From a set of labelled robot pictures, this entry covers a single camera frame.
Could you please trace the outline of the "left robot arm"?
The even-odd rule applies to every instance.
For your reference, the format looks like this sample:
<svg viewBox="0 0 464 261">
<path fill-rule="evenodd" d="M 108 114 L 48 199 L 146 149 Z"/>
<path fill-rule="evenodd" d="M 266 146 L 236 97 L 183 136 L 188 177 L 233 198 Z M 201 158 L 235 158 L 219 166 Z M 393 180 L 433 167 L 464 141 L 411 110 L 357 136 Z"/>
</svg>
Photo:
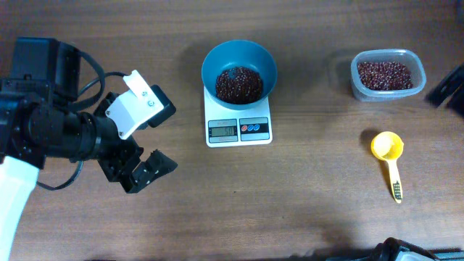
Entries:
<svg viewBox="0 0 464 261">
<path fill-rule="evenodd" d="M 8 260 L 22 211 L 47 157 L 74 163 L 80 173 L 95 160 L 110 182 L 135 194 L 176 169 L 160 151 L 141 160 L 133 133 L 154 128 L 175 114 L 159 86 L 137 71 L 122 74 L 127 91 L 100 90 L 84 98 L 80 64 L 95 70 L 105 87 L 107 73 L 92 56 L 53 38 L 20 37 L 12 68 L 1 79 L 1 258 Z"/>
</svg>

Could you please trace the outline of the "yellow plastic measuring scoop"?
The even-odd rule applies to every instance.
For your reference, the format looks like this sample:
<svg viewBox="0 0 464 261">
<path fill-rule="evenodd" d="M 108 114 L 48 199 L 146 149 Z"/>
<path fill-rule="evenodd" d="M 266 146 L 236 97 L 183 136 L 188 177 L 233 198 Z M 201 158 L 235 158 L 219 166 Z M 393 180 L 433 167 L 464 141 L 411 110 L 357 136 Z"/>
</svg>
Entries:
<svg viewBox="0 0 464 261">
<path fill-rule="evenodd" d="M 371 141 L 370 149 L 374 157 L 387 164 L 391 192 L 395 202 L 400 204 L 403 200 L 403 190 L 397 160 L 402 156 L 404 149 L 402 139 L 391 131 L 380 132 Z"/>
</svg>

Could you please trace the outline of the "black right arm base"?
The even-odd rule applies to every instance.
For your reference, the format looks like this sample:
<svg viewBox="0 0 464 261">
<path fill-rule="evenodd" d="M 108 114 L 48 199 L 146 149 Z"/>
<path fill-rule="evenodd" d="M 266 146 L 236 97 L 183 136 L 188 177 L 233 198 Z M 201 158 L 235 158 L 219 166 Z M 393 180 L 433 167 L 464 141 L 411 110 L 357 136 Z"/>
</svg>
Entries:
<svg viewBox="0 0 464 261">
<path fill-rule="evenodd" d="M 369 261 L 463 261 L 463 251 L 433 253 L 406 241 L 388 238 L 379 243 Z"/>
</svg>

